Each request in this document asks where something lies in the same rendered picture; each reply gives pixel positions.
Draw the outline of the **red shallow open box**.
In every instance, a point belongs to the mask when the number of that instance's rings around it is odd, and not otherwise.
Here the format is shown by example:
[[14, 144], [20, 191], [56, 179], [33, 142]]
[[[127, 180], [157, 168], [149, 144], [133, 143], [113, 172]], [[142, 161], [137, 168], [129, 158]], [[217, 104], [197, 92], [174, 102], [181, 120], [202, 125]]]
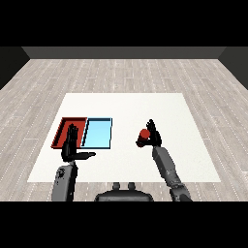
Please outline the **red shallow open box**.
[[77, 149], [81, 149], [82, 136], [86, 126], [86, 120], [86, 117], [63, 117], [60, 121], [60, 124], [57, 128], [56, 134], [50, 147], [53, 149], [61, 149], [64, 144], [64, 141], [67, 138], [69, 126], [73, 124], [78, 128]]

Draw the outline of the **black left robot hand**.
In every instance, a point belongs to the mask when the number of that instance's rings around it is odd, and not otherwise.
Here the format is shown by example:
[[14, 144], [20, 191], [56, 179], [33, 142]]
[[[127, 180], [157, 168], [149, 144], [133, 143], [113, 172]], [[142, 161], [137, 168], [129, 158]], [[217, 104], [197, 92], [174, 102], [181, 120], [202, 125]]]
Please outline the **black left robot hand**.
[[74, 160], [87, 160], [95, 156], [95, 152], [77, 153], [78, 127], [71, 124], [68, 127], [67, 137], [62, 145], [61, 157], [64, 162], [73, 162]]

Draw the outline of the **small red can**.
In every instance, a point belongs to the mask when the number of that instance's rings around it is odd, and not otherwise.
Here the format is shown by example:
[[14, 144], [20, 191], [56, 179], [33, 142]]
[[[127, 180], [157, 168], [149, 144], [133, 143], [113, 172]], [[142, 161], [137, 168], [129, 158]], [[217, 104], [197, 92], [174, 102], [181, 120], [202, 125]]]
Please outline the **small red can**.
[[150, 132], [147, 129], [142, 129], [139, 132], [138, 140], [136, 141], [136, 144], [138, 147], [144, 147], [145, 145], [150, 144]]

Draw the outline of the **dark grey robot body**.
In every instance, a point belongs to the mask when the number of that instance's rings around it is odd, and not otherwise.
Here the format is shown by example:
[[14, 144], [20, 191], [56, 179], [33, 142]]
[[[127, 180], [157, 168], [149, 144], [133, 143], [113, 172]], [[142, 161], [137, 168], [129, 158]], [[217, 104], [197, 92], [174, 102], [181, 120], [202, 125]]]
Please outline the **dark grey robot body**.
[[150, 194], [138, 191], [134, 182], [128, 183], [127, 190], [120, 189], [120, 183], [114, 182], [112, 189], [98, 194], [95, 202], [153, 202]]

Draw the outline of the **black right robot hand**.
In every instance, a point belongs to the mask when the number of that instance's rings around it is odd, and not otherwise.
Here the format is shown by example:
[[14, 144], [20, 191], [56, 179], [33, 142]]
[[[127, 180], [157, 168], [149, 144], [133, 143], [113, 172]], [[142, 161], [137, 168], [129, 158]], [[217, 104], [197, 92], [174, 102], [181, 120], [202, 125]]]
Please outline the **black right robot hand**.
[[155, 123], [152, 119], [150, 119], [146, 123], [146, 128], [150, 132], [150, 144], [151, 146], [161, 146], [162, 144], [162, 139], [160, 136], [160, 133], [157, 131]]

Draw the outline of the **light blue shallow open box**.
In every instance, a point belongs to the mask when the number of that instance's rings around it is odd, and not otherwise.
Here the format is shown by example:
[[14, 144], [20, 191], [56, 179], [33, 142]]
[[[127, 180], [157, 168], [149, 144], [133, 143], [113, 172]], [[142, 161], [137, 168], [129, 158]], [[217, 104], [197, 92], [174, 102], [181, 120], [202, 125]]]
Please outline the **light blue shallow open box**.
[[112, 119], [89, 117], [81, 139], [81, 149], [110, 149]]

